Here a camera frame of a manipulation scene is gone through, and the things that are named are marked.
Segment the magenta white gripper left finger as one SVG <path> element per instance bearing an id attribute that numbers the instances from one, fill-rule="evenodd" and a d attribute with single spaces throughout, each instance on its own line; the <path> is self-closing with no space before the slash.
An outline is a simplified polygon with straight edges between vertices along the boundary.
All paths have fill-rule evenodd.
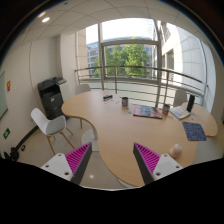
<path id="1" fill-rule="evenodd" d="M 56 154 L 42 166 L 42 169 L 79 185 L 91 154 L 92 143 L 87 143 L 67 154 Z"/>

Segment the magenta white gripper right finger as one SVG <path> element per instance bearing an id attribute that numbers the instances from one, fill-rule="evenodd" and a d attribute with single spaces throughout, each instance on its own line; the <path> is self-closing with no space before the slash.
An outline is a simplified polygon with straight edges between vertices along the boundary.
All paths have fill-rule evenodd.
<path id="1" fill-rule="evenodd" d="M 159 155 L 138 143 L 134 144 L 133 154 L 145 185 L 182 169 L 182 166 L 168 154 Z"/>

